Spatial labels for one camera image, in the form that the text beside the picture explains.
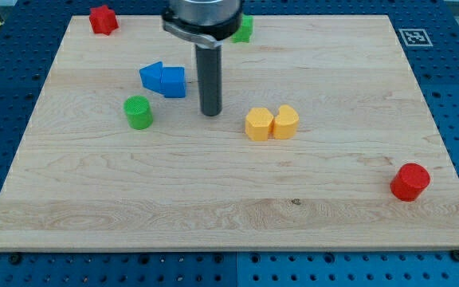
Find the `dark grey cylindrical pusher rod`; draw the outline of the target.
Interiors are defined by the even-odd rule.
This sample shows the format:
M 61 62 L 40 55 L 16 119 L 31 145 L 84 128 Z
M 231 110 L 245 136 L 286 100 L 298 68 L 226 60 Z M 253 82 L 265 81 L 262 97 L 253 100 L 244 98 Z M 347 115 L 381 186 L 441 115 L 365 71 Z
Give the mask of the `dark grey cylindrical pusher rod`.
M 222 49 L 195 46 L 200 109 L 205 116 L 222 111 Z

